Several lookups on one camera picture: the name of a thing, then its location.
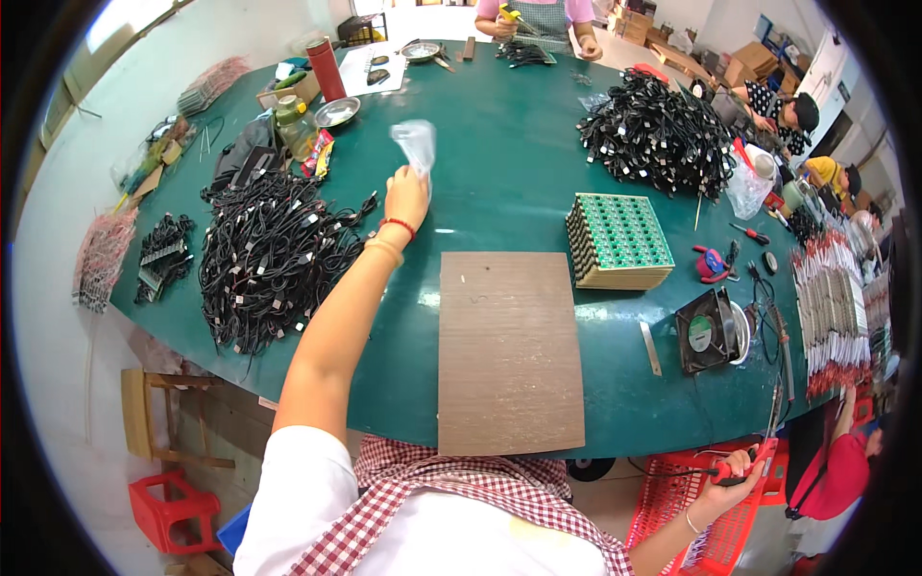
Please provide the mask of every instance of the checkered scarf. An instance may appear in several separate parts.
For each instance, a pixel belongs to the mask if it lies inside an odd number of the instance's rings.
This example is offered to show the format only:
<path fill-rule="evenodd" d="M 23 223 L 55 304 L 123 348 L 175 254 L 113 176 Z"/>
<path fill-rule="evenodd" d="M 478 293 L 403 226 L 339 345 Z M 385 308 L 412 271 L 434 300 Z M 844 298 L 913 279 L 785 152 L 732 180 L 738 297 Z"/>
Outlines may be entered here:
<path fill-rule="evenodd" d="M 538 526 L 583 538 L 601 550 L 609 574 L 633 575 L 624 544 L 564 500 L 571 492 L 563 460 L 440 456 L 433 448 L 366 434 L 355 474 L 368 490 L 288 575 L 352 573 L 417 488 L 480 500 Z"/>

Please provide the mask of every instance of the cooling fan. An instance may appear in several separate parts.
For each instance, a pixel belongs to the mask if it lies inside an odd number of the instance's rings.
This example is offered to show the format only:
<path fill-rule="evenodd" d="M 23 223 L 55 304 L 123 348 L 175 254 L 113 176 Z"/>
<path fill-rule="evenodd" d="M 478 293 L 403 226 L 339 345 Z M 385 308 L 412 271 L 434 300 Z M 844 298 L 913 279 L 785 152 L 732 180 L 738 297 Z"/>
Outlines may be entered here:
<path fill-rule="evenodd" d="M 739 359 L 736 323 L 726 288 L 711 288 L 678 309 L 676 328 L 686 374 Z"/>

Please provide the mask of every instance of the red bracelet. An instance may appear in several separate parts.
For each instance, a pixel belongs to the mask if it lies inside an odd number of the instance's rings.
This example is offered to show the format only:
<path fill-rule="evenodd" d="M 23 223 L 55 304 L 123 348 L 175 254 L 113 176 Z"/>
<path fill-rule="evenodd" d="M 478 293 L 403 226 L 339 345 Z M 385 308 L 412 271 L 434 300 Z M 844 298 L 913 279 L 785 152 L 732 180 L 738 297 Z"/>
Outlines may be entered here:
<path fill-rule="evenodd" d="M 381 224 L 378 225 L 378 228 L 382 227 L 384 224 L 399 224 L 400 226 L 409 230 L 409 241 L 413 241 L 413 239 L 416 238 L 416 231 L 412 226 L 403 220 L 398 220 L 397 218 L 385 218 L 381 220 Z"/>

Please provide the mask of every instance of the white shirt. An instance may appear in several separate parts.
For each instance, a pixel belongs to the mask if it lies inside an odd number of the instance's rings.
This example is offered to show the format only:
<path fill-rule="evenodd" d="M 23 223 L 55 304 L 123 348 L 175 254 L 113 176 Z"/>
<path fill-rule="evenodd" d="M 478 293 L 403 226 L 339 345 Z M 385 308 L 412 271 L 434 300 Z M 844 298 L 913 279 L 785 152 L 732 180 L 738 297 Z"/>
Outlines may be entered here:
<path fill-rule="evenodd" d="M 233 562 L 236 576 L 287 572 L 359 497 L 349 453 L 323 430 L 269 437 L 259 490 Z M 415 491 L 356 574 L 605 574 L 599 549 L 479 500 Z"/>

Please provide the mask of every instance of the hand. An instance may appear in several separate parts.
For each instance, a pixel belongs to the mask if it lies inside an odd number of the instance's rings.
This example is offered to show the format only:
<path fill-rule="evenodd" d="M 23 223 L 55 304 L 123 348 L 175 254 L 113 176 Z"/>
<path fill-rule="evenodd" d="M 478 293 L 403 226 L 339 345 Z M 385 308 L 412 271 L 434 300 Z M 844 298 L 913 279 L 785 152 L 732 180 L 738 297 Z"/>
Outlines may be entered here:
<path fill-rule="evenodd" d="M 412 168 L 401 166 L 387 179 L 384 217 L 403 220 L 418 230 L 428 210 L 429 176 L 420 180 Z"/>
<path fill-rule="evenodd" d="M 759 114 L 752 115 L 752 122 L 755 123 L 755 127 L 759 128 L 760 130 L 768 130 L 775 133 L 778 132 L 773 123 L 769 122 L 767 118 L 760 116 Z"/>
<path fill-rule="evenodd" d="M 602 47 L 599 46 L 596 39 L 591 36 L 583 37 L 583 41 L 580 42 L 580 48 L 583 50 L 580 52 L 579 57 L 583 60 L 595 62 L 602 57 Z"/>
<path fill-rule="evenodd" d="M 752 448 L 758 449 L 759 444 L 752 444 Z M 701 496 L 689 506 L 689 519 L 698 530 L 703 530 L 707 524 L 749 496 L 759 478 L 762 477 L 762 470 L 765 468 L 764 461 L 753 466 L 745 450 L 736 450 L 724 458 L 724 462 L 729 464 L 732 476 L 743 476 L 743 472 L 749 470 L 750 467 L 752 470 L 746 481 L 736 486 L 718 486 L 711 482 L 710 478 L 704 480 Z"/>
<path fill-rule="evenodd" d="M 500 14 L 496 17 L 495 38 L 512 38 L 518 31 L 518 20 L 507 20 Z"/>

